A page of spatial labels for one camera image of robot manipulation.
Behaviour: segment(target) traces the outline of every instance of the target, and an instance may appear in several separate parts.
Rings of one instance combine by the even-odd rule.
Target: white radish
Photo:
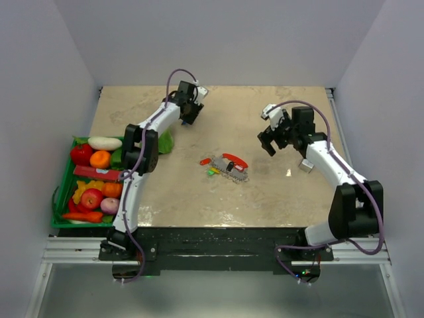
[[[88,144],[92,149],[112,151],[121,147],[122,141],[111,137],[90,137]]]

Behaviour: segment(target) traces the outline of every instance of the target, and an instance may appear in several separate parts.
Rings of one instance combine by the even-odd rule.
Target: red tomato
[[[75,165],[89,166],[93,149],[89,144],[77,144],[71,150],[71,160]]]

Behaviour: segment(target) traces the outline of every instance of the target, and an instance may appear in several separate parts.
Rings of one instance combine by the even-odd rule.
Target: red apple
[[[98,189],[87,189],[81,195],[82,206],[90,210],[97,209],[101,200],[103,200],[103,194]]]

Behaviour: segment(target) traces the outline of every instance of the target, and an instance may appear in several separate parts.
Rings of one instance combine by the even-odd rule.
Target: white wall
[[[96,81],[333,87],[384,0],[55,0]]]
[[[96,87],[52,0],[3,1],[0,48],[0,317],[23,317],[50,198]]]
[[[385,191],[385,228],[408,317],[424,312],[424,2],[386,0],[336,89],[354,166]]]

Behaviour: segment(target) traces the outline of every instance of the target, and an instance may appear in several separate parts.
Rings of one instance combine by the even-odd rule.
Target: pink fruit
[[[103,200],[103,194],[101,194],[99,189],[87,189],[81,195],[82,206],[90,210],[97,209],[101,200]]]
[[[119,209],[119,199],[115,199],[114,197],[106,197],[100,203],[100,209],[104,214],[117,214]]]

